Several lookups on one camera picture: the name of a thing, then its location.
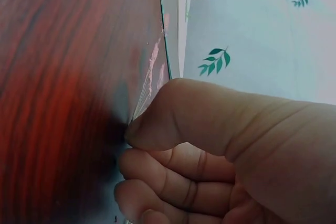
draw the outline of leaf pattern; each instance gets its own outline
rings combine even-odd
[[[304,7],[304,6],[308,5],[308,0],[293,0],[292,3],[294,3],[294,6]]]
[[[215,69],[218,74],[223,67],[223,59],[225,61],[225,68],[229,65],[231,61],[230,55],[227,53],[227,48],[224,50],[222,48],[214,48],[210,51],[209,55],[217,55],[220,53],[219,57],[209,56],[203,60],[210,61],[210,64],[200,65],[198,68],[202,68],[200,76],[203,75],[207,71],[207,75],[209,76]]]

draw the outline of finger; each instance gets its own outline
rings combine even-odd
[[[166,215],[174,224],[220,224],[222,219],[182,211],[162,201],[155,192],[141,180],[126,180],[117,185],[114,191],[120,211],[131,222],[139,222],[142,214],[152,209]]]
[[[163,166],[194,181],[235,181],[233,164],[225,157],[209,154],[189,143],[179,144],[167,151],[151,151],[149,154]]]
[[[196,183],[167,169],[147,152],[136,149],[126,150],[119,159],[119,166],[126,179],[144,181],[162,200],[175,207],[218,217],[228,212],[232,184]]]
[[[141,224],[169,224],[169,219],[161,212],[147,210],[141,216]]]
[[[175,79],[159,91],[125,136],[145,150],[168,150],[190,142],[232,162],[263,136],[282,140],[293,134],[315,116],[305,111],[308,105]]]

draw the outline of wood grain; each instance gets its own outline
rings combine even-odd
[[[161,17],[160,0],[0,0],[0,223],[101,223],[159,38],[156,79],[166,61]]]

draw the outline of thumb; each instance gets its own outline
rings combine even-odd
[[[261,142],[272,140],[274,147],[281,144],[316,116],[330,114],[331,110],[335,110],[331,105],[174,79],[131,123],[125,137],[132,146],[144,150],[168,150],[190,142],[214,155],[225,155],[233,162],[241,154],[260,147]]]

